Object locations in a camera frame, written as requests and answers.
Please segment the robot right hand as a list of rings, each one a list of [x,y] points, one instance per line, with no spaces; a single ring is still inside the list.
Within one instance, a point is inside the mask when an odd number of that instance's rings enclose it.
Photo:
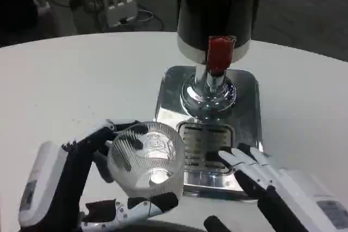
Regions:
[[[278,167],[272,156],[244,143],[213,155],[274,231],[347,231],[347,207],[312,174]]]

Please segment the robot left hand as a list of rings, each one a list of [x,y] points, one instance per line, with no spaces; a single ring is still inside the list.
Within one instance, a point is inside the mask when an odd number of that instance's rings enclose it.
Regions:
[[[21,231],[115,231],[177,207],[183,193],[183,140],[158,122],[107,120],[60,146],[43,143],[18,211]],[[80,199],[92,165],[127,198]]]

